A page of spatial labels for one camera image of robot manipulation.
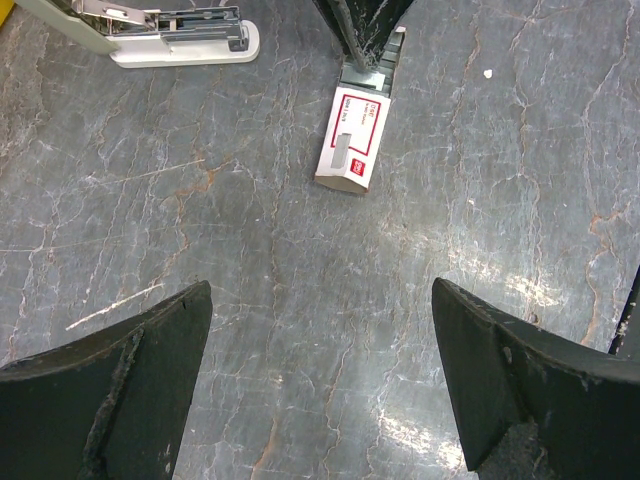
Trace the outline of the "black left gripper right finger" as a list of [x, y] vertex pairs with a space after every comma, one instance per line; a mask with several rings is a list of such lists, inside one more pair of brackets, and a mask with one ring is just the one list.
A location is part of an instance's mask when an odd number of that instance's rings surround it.
[[638, 478], [638, 362], [545, 331], [443, 278], [432, 285], [432, 315], [468, 470], [533, 425], [557, 478]]

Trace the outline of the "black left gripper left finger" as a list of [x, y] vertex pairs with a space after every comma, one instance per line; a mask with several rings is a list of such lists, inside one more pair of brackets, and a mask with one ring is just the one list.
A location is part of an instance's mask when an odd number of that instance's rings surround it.
[[172, 478], [211, 317], [201, 281], [2, 367], [2, 478]]

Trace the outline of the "green white stapler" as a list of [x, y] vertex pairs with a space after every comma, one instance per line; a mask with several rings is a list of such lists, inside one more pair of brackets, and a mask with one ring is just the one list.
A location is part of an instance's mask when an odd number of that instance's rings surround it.
[[236, 6], [163, 11], [95, 0], [17, 4], [122, 68], [248, 63], [260, 50], [256, 25]]

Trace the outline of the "red white staple box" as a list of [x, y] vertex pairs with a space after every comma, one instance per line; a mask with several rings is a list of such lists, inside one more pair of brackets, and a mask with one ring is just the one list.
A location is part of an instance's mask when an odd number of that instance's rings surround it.
[[314, 175], [317, 183], [350, 193], [368, 192], [405, 36], [405, 27], [395, 29], [372, 72], [344, 61]]

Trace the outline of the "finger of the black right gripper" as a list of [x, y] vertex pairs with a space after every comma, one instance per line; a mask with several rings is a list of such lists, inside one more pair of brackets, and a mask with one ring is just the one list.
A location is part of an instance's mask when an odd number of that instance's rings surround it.
[[359, 70], [367, 70], [366, 56], [359, 45], [347, 2], [344, 0], [313, 0], [313, 4], [338, 39], [345, 56]]
[[368, 55], [378, 55], [386, 46], [398, 22], [413, 0], [363, 1], [362, 48]]

